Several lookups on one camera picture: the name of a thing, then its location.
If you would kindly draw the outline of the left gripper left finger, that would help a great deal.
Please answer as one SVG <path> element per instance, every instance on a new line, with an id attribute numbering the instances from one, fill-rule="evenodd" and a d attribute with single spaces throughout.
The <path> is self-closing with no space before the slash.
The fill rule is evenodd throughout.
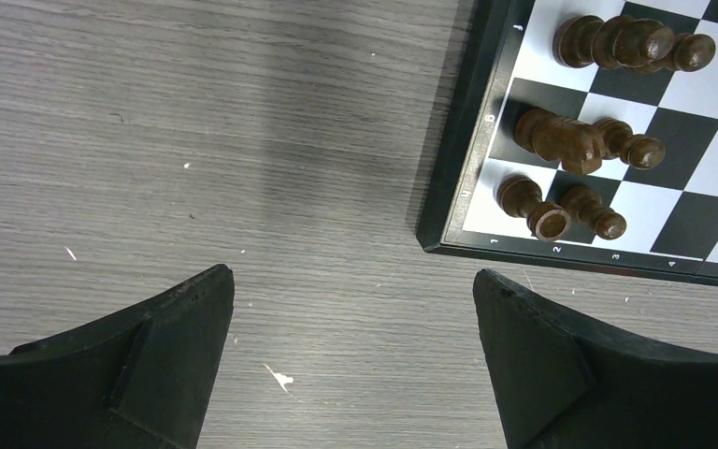
<path id="1" fill-rule="evenodd" d="M 215 265 L 0 355 L 0 448 L 194 448 L 234 312 Z"/>

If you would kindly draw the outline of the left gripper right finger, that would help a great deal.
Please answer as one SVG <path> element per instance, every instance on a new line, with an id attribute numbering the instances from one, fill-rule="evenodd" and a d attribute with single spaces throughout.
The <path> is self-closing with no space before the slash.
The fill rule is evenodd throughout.
<path id="1" fill-rule="evenodd" d="M 718 448 L 718 354 L 643 337 L 505 276 L 473 282 L 510 448 Z"/>

